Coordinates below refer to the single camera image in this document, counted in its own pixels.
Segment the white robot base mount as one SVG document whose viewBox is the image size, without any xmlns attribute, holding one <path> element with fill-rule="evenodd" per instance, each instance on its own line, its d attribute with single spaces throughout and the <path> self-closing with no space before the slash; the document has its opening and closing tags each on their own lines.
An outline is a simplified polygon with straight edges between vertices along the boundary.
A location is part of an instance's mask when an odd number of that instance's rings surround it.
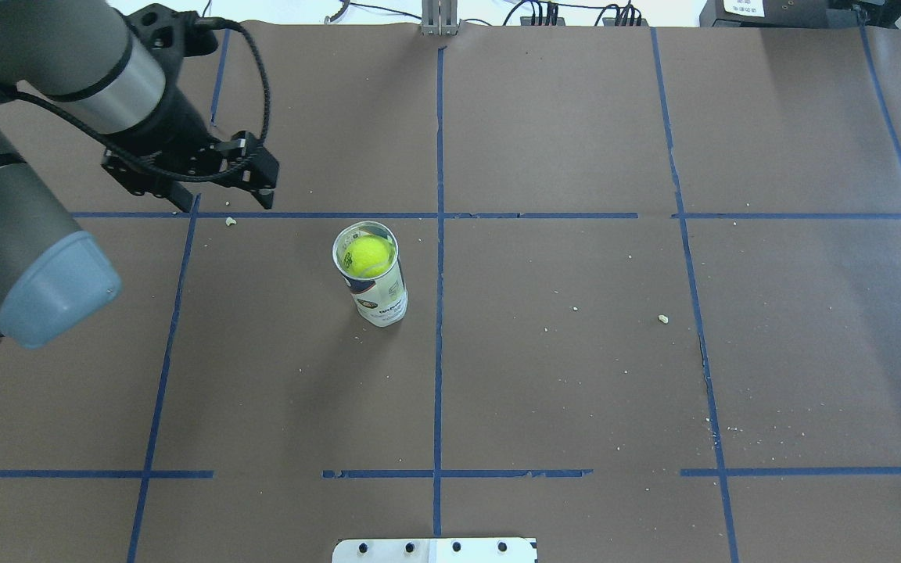
<svg viewBox="0 0 901 563">
<path fill-rule="evenodd" d="M 522 537 L 347 539 L 332 562 L 537 562 L 535 539 Z"/>
</svg>

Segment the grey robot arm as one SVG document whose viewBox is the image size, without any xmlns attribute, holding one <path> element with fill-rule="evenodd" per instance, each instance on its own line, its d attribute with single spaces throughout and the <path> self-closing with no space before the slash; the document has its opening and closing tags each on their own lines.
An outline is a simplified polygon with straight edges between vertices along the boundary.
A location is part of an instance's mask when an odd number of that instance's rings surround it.
<svg viewBox="0 0 901 563">
<path fill-rule="evenodd" d="M 247 44 L 262 89 L 260 131 L 218 138 L 181 90 L 188 58 Z M 233 20 L 161 4 L 123 14 L 106 1 L 0 1 L 0 345 L 37 349 L 106 307 L 122 281 L 38 174 L 25 149 L 125 192 L 189 213 L 188 183 L 214 183 L 273 207 L 278 161 L 265 149 L 271 86 L 254 36 Z"/>
</svg>

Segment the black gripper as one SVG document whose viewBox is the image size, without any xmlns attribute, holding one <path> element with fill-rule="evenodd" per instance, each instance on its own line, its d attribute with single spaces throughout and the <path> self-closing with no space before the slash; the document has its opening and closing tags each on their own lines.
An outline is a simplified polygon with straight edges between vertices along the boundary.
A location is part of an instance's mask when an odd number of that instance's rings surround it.
<svg viewBox="0 0 901 563">
<path fill-rule="evenodd" d="M 186 183 L 215 183 L 248 192 L 271 210 L 279 163 L 251 131 L 216 138 L 178 88 L 143 124 L 105 136 L 101 167 L 130 195 L 164 199 L 182 213 L 194 195 Z"/>
</svg>

